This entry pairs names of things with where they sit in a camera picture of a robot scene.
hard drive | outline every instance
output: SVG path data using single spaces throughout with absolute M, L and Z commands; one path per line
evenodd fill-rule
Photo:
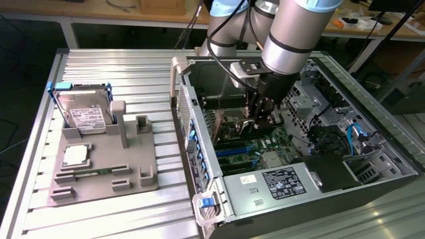
M 107 131 L 107 125 L 115 123 L 109 109 L 109 84 L 74 85 L 62 82 L 54 89 L 48 86 L 48 92 L 63 114 L 66 126 L 79 128 L 81 134 L 103 133 Z

blue pcie slot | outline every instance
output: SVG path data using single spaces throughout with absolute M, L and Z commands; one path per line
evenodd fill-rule
M 215 154 L 217 157 L 225 157 L 225 156 L 232 156 L 237 154 L 247 154 L 249 153 L 249 151 L 251 151 L 251 147 L 243 147 L 243 148 L 236 148 L 227 151 L 219 151 Z

motherboard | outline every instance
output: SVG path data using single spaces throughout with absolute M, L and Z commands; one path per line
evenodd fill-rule
M 204 119 L 224 176 L 291 164 L 301 154 L 289 140 L 283 125 L 271 133 L 240 138 L 232 122 L 247 120 L 244 108 L 204 110 Z

white sticker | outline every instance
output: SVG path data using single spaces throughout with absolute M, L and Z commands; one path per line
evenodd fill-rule
M 79 130 L 105 128 L 101 108 L 71 109 L 71 115 Z
M 243 184 L 255 183 L 257 180 L 255 178 L 255 175 L 241 176 L 240 181 Z

floor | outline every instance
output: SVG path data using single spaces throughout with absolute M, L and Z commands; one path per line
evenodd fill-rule
M 30 137 L 54 53 L 56 48 L 67 46 L 56 23 L 11 22 L 22 32 L 0 20 L 0 151 Z M 181 32 L 176 28 L 89 24 L 76 24 L 75 29 L 81 48 L 173 49 Z M 205 30 L 193 30 L 187 49 L 200 46 L 205 35 Z M 356 58 L 363 44 L 361 39 L 351 40 L 345 45 L 335 38 L 323 38 L 317 50 L 328 51 L 344 66 Z M 7 121 L 19 125 L 15 134 L 15 124 Z M 0 154 L 0 215 L 7 206 L 24 149 L 26 142 Z

